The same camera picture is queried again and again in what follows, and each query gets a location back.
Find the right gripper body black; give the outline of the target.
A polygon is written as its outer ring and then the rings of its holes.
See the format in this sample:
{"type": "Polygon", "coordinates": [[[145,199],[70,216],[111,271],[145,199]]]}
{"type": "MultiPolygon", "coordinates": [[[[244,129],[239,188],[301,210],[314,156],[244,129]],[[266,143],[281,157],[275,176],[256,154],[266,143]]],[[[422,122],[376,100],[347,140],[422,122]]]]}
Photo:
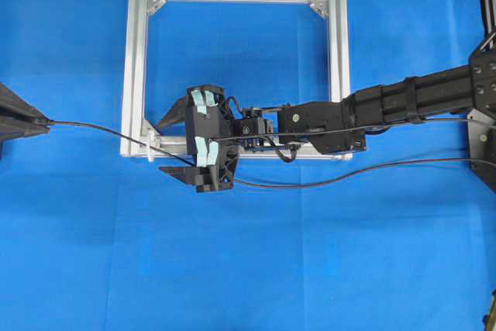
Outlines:
{"type": "Polygon", "coordinates": [[[187,90],[187,150],[195,162],[187,183],[198,193],[233,188],[237,144],[228,139],[233,120],[222,88],[202,85],[187,90]]]}

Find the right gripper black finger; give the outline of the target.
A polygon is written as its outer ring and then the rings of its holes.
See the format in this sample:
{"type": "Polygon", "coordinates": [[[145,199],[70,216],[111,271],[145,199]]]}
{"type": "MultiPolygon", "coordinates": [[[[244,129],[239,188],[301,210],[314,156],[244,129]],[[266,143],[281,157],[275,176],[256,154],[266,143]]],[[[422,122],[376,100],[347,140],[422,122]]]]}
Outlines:
{"type": "Polygon", "coordinates": [[[159,167],[159,170],[183,184],[194,184],[193,167],[159,167]]]}
{"type": "Polygon", "coordinates": [[[186,109],[188,107],[188,97],[179,98],[169,109],[166,115],[157,123],[158,129],[165,129],[169,126],[183,123],[185,121],[186,109]]]}

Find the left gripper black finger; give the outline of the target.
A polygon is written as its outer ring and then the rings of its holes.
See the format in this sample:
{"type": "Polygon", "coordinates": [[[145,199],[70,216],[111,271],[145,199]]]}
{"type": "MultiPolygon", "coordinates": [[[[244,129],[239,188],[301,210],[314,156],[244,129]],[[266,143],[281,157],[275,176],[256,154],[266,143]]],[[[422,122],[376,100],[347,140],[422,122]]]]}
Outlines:
{"type": "Polygon", "coordinates": [[[47,126],[6,116],[1,117],[1,141],[38,136],[46,134],[49,131],[50,129],[47,126]]]}
{"type": "Polygon", "coordinates": [[[41,126],[50,124],[50,120],[41,111],[22,100],[4,84],[1,84],[1,116],[41,126]]]}

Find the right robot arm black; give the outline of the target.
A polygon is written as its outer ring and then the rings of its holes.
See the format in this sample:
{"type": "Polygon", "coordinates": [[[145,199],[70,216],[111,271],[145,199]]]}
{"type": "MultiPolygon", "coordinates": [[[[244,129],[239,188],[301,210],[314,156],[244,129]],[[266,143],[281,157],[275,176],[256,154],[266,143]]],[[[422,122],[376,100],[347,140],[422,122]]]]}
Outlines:
{"type": "Polygon", "coordinates": [[[193,161],[160,171],[198,193],[225,191],[234,186],[241,150],[272,150],[285,163],[296,160],[304,143],[321,155],[360,152],[367,136],[394,125],[483,107],[486,89],[479,78],[463,66],[362,89],[340,102],[246,109],[220,87],[189,88],[158,126],[183,123],[193,161]]]}

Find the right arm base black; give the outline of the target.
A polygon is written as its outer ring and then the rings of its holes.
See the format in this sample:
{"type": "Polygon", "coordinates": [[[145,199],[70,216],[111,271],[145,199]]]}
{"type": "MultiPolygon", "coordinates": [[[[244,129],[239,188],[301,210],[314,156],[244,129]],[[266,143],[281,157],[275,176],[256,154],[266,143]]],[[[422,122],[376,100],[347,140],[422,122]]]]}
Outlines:
{"type": "Polygon", "coordinates": [[[474,107],[468,114],[471,170],[495,190],[495,33],[474,50],[469,59],[474,107]]]}

